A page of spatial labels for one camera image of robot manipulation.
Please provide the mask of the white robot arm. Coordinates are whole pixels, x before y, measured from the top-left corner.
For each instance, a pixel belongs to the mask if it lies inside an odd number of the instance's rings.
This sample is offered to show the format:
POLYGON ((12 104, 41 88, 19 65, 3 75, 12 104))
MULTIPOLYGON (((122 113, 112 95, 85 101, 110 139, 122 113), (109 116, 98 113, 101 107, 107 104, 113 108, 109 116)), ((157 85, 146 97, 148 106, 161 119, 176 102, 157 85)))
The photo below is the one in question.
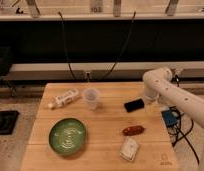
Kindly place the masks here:
MULTIPOLYGON (((147 71, 143 74, 145 97, 154 101, 159 96, 178 106, 191 119, 204 129, 204 99, 171 83, 172 71, 167 67, 147 71)), ((204 171, 204 147, 198 166, 204 171)))

